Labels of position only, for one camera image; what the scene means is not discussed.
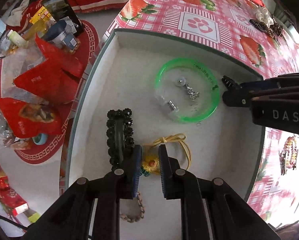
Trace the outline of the white dotted scrunchie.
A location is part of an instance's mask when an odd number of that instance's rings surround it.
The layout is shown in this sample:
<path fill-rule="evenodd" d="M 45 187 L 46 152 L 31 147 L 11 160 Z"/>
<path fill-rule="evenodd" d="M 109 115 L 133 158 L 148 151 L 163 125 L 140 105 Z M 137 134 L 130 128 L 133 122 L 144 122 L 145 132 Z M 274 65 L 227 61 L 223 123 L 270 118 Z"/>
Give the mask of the white dotted scrunchie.
<path fill-rule="evenodd" d="M 274 24 L 274 20 L 266 7 L 257 8 L 255 10 L 255 17 L 258 21 L 263 22 L 267 27 Z"/>

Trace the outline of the black beaded hair clip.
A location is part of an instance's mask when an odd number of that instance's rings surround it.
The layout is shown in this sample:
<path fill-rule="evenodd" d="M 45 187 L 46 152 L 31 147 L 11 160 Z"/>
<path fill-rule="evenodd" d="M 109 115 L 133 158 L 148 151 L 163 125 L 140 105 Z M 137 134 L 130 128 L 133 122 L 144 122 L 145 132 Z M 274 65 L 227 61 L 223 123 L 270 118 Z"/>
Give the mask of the black beaded hair clip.
<path fill-rule="evenodd" d="M 130 158 L 134 152 L 134 130 L 132 128 L 132 110 L 129 108 L 107 113 L 107 146 L 109 163 L 112 170 L 121 168 L 122 162 Z"/>

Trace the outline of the leopard print scrunchie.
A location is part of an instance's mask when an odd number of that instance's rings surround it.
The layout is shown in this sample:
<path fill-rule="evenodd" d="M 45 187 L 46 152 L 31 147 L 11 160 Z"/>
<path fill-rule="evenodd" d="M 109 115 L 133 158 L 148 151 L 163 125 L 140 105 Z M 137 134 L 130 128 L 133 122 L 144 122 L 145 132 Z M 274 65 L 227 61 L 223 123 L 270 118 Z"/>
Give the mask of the leopard print scrunchie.
<path fill-rule="evenodd" d="M 282 35 L 282 33 L 283 33 L 283 27 L 280 25 L 280 24 L 278 24 L 276 21 L 274 21 L 274 23 L 272 24 L 272 25 L 270 25 L 270 27 L 269 27 L 272 31 L 273 31 L 273 33 L 276 35 L 276 36 L 281 36 Z"/>

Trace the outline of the green translucent bangle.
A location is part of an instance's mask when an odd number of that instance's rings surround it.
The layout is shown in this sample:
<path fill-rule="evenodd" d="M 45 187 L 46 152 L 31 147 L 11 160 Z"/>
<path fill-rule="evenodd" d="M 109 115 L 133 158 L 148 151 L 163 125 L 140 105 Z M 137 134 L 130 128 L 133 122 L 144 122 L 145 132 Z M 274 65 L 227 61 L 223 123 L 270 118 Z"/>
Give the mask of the green translucent bangle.
<path fill-rule="evenodd" d="M 219 86 L 202 63 L 186 58 L 162 65 L 154 82 L 154 96 L 173 120 L 197 123 L 214 113 L 219 104 Z"/>

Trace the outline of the round red patterned mat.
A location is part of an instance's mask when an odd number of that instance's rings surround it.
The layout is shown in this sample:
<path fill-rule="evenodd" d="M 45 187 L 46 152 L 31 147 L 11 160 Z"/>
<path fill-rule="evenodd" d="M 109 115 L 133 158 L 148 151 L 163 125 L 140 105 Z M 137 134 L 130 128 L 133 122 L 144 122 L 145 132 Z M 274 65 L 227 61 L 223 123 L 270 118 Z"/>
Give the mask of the round red patterned mat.
<path fill-rule="evenodd" d="M 86 20 L 81 22 L 84 27 L 78 36 L 81 44 L 74 54 L 67 53 L 41 38 L 35 39 L 46 62 L 52 64 L 47 69 L 44 94 L 62 120 L 62 132 L 49 135 L 43 145 L 33 145 L 29 150 L 16 150 L 18 157 L 26 163 L 42 164 L 62 148 L 79 82 L 98 45 L 98 33 L 94 26 Z"/>

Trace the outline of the white jewelry tray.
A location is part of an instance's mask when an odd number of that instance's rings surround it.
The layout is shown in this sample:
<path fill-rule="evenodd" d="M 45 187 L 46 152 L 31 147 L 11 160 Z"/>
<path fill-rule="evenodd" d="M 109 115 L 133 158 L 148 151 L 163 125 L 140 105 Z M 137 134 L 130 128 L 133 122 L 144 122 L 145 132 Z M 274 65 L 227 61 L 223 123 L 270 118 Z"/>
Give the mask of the white jewelry tray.
<path fill-rule="evenodd" d="M 249 109 L 222 102 L 207 119 L 194 123 L 182 123 L 164 113 L 154 96 L 155 77 L 166 62 L 179 57 L 202 63 L 215 76 L 221 92 L 225 90 L 223 76 L 238 83 L 262 79 L 247 65 L 196 42 L 150 31 L 115 29 L 96 61 L 87 67 L 71 129 L 66 186 L 79 177 L 101 178 L 111 170 L 107 112 L 129 108 L 137 144 L 184 133 L 192 151 L 190 171 L 207 180 L 220 177 L 244 200 L 249 198 L 265 129 L 252 122 Z"/>

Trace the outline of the pink strawberry checkered tablecloth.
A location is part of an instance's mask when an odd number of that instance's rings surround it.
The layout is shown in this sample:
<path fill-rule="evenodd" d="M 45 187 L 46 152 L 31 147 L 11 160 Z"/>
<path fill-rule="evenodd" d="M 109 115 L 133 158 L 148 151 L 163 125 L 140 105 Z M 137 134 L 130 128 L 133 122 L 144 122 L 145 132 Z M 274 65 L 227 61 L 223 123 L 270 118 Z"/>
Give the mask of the pink strawberry checkered tablecloth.
<path fill-rule="evenodd" d="M 111 29 L 150 30 L 191 40 L 242 61 L 264 78 L 299 72 L 299 50 L 284 33 L 269 38 L 250 19 L 250 0 L 129 0 Z M 276 228 L 299 225 L 299 135 L 267 128 L 250 206 Z"/>

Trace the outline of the red packaging bag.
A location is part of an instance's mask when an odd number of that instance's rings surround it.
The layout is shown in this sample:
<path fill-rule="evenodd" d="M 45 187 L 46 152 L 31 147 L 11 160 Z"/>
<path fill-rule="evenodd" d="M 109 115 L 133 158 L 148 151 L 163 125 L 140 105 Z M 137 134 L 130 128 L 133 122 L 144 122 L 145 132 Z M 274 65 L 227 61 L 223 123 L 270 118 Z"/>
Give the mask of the red packaging bag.
<path fill-rule="evenodd" d="M 73 55 L 35 38 L 42 63 L 14 78 L 16 93 L 0 98 L 0 110 L 13 134 L 21 139 L 40 133 L 58 135 L 60 109 L 74 100 L 83 65 Z"/>

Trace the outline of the silver dangling earring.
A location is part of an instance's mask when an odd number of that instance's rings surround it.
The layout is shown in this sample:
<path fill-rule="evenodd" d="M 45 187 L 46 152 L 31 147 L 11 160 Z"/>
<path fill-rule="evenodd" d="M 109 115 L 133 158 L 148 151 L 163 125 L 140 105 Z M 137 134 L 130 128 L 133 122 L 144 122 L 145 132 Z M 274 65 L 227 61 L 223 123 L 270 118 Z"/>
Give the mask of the silver dangling earring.
<path fill-rule="evenodd" d="M 183 87 L 186 90 L 186 93 L 192 101 L 196 101 L 197 98 L 199 98 L 199 92 L 195 92 L 184 77 L 178 78 L 176 84 L 178 87 Z"/>

